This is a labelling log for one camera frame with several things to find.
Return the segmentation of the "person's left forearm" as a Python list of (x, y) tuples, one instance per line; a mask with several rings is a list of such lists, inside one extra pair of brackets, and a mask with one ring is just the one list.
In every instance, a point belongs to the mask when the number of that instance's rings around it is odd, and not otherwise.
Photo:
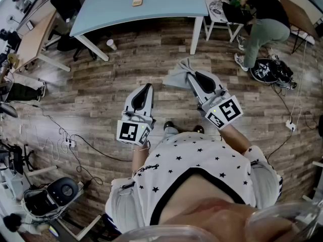
[(150, 142), (146, 141), (144, 145), (133, 146), (133, 157), (132, 157), (132, 176), (137, 170), (139, 170), (146, 162), (149, 156)]

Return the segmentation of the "black folding stand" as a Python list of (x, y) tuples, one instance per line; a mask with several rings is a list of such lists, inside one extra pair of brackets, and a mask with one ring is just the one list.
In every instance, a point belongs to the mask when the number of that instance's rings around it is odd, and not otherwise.
[(31, 150), (29, 153), (27, 153), (27, 147), (28, 145), (24, 144), (24, 151), (22, 151), (20, 146), (16, 144), (5, 144), (2, 142), (2, 140), (0, 140), (0, 154), (8, 153), (8, 156), (10, 156), (11, 154), (13, 155), (13, 158), (9, 159), (9, 166), (13, 167), (15, 173), (23, 174), (24, 165), (27, 166), (28, 171), (36, 170), (36, 168), (33, 167), (31, 162), (29, 161), (29, 157), (34, 154), (34, 151)]

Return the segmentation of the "black helmet with white print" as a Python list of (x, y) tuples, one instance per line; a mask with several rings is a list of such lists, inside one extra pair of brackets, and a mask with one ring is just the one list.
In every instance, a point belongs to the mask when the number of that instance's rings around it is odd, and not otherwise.
[(250, 71), (253, 78), (259, 82), (276, 84), (286, 89), (297, 87), (297, 83), (292, 78), (293, 72), (282, 60), (259, 58)]

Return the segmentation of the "person's grey trousers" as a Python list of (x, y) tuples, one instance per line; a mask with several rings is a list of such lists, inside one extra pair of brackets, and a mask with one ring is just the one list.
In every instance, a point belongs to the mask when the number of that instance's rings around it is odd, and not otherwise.
[(178, 130), (174, 127), (166, 127), (164, 130), (164, 136), (163, 139), (160, 143), (160, 145), (165, 145), (170, 143), (173, 139), (174, 136), (176, 136), (178, 134)]

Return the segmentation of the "white star-print shirt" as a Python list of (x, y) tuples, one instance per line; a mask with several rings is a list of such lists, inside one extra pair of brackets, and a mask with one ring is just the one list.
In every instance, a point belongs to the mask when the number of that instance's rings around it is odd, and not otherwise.
[(233, 198), (257, 209), (274, 205), (283, 179), (257, 146), (242, 155), (208, 135), (185, 132), (149, 154), (130, 178), (112, 181), (107, 217), (121, 233), (158, 224), (160, 213), (178, 185), (199, 174)]

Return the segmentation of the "white table leg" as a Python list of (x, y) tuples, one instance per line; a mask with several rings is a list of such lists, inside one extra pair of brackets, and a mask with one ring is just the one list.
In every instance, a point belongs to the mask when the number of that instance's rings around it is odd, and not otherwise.
[(190, 46), (190, 55), (194, 55), (196, 52), (199, 35), (201, 31), (202, 20), (203, 20), (203, 16), (195, 18), (193, 35), (192, 35), (191, 46)]
[(81, 43), (83, 43), (87, 48), (89, 48), (92, 52), (94, 52), (97, 56), (99, 56), (105, 62), (109, 61), (109, 57), (103, 53), (92, 41), (90, 41), (85, 35), (76, 35), (76, 39), (78, 39)]

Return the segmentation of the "patterned seat cushion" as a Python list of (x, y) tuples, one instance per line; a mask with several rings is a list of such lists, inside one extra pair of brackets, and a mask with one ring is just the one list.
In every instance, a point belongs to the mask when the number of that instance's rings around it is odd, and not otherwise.
[(226, 3), (226, 0), (205, 0), (205, 2), (212, 21), (217, 23), (228, 23), (223, 10), (223, 3)]

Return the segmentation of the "grey cloth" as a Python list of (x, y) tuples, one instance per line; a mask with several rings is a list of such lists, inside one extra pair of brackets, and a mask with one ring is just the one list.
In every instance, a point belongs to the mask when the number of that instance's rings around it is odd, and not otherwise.
[(191, 66), (190, 58), (186, 57), (177, 62), (172, 70), (164, 77), (163, 84), (183, 89), (190, 89), (188, 75), (195, 76), (195, 70)]

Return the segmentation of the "light wooden desk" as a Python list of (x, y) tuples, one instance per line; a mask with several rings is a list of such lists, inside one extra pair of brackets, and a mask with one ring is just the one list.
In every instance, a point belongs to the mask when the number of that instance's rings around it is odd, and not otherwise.
[(16, 67), (13, 67), (13, 72), (20, 70), (35, 59), (40, 59), (66, 72), (71, 70), (70, 67), (41, 53), (45, 39), (49, 36), (55, 19), (56, 10), (50, 12), (33, 28), (33, 30), (23, 36), (17, 51), (19, 63)]

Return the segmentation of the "black bag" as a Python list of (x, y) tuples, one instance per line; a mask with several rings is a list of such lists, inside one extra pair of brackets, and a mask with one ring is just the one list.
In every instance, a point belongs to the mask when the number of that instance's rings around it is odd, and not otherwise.
[(225, 2), (223, 2), (222, 8), (227, 21), (230, 23), (245, 25), (253, 19), (249, 10), (241, 9)]

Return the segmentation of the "clear eyeglasses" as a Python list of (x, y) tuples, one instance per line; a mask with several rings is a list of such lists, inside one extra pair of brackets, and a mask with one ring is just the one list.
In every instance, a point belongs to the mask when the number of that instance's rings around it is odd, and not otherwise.
[[(247, 225), (259, 223), (266, 217), (284, 218), (292, 222), (296, 234), (290, 242), (323, 242), (315, 238), (315, 229), (323, 208), (311, 202), (290, 202), (258, 210)], [(114, 242), (219, 242), (211, 233), (189, 225), (153, 225), (120, 235)]]

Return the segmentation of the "black open case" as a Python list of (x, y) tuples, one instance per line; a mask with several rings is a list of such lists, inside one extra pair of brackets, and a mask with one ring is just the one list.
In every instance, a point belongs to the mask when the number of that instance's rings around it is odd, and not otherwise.
[(58, 208), (56, 203), (48, 197), (46, 190), (28, 191), (24, 195), (24, 200), (28, 211), (36, 216), (45, 215)]

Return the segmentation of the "person's right forearm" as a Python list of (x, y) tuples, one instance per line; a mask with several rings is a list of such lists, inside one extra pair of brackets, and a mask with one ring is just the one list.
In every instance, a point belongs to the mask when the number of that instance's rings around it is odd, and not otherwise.
[(251, 147), (249, 140), (231, 124), (219, 130), (219, 133), (232, 149), (242, 155)]

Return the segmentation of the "tan woven hat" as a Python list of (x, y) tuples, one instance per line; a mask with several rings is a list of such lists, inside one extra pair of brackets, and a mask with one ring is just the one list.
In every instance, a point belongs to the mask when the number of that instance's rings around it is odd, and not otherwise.
[(19, 59), (15, 53), (9, 53), (7, 59), (13, 69), (17, 69), (19, 65)]

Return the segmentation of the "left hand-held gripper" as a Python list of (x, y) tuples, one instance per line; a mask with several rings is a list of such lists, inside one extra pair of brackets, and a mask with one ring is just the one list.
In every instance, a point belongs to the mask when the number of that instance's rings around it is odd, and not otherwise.
[(143, 146), (155, 120), (151, 116), (154, 90), (150, 83), (135, 89), (126, 99), (122, 119), (117, 124), (117, 140), (125, 144)]

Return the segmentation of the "brown table with black legs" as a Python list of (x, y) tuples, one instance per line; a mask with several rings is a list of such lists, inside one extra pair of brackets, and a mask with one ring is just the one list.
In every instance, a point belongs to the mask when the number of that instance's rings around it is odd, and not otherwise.
[(291, 33), (296, 36), (296, 41), (307, 41), (314, 45), (319, 36), (315, 24), (323, 18), (321, 10), (311, 0), (280, 0), (291, 25)]

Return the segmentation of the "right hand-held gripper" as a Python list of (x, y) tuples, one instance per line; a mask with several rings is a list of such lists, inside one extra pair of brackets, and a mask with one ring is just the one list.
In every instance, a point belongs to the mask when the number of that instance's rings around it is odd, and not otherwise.
[[(208, 71), (196, 71), (195, 75), (188, 73), (186, 80), (194, 96), (202, 104), (198, 106), (198, 111), (218, 130), (222, 130), (243, 115), (236, 96), (229, 94), (216, 75)], [(216, 93), (218, 90), (217, 94), (208, 99), (207, 93)]]

